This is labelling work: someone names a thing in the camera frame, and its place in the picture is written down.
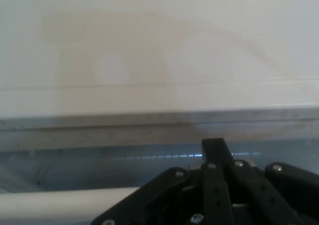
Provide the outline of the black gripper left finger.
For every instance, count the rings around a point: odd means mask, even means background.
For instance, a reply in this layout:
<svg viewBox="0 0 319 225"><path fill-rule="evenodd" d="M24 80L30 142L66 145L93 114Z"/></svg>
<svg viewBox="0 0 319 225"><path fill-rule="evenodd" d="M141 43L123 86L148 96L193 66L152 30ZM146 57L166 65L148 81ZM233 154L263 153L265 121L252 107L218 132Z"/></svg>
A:
<svg viewBox="0 0 319 225"><path fill-rule="evenodd" d="M233 161L222 138L202 141L197 169L173 167L97 216L93 225L231 225L223 169Z"/></svg>

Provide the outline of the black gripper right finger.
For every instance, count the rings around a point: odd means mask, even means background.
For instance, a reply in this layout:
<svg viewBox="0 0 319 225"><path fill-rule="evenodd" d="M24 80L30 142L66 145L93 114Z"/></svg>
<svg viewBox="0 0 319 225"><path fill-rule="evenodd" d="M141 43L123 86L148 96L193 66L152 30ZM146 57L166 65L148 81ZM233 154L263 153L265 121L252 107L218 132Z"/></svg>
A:
<svg viewBox="0 0 319 225"><path fill-rule="evenodd" d="M216 140L216 222L221 225L317 225L319 177L286 163L265 170L235 160Z"/></svg>

